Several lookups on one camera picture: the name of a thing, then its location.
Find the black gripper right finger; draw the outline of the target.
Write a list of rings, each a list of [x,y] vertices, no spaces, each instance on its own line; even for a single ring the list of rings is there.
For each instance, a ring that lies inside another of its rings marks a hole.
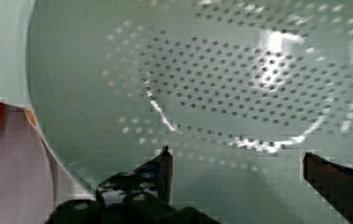
[[[353,168],[327,161],[311,152],[304,154],[303,166],[304,180],[353,224]]]

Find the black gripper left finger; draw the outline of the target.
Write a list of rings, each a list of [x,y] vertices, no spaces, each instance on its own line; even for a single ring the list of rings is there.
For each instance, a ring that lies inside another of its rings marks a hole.
[[[100,183],[96,200],[104,204],[121,203],[129,193],[144,191],[169,202],[173,178],[173,156],[164,146],[158,156],[131,172],[120,172]]]

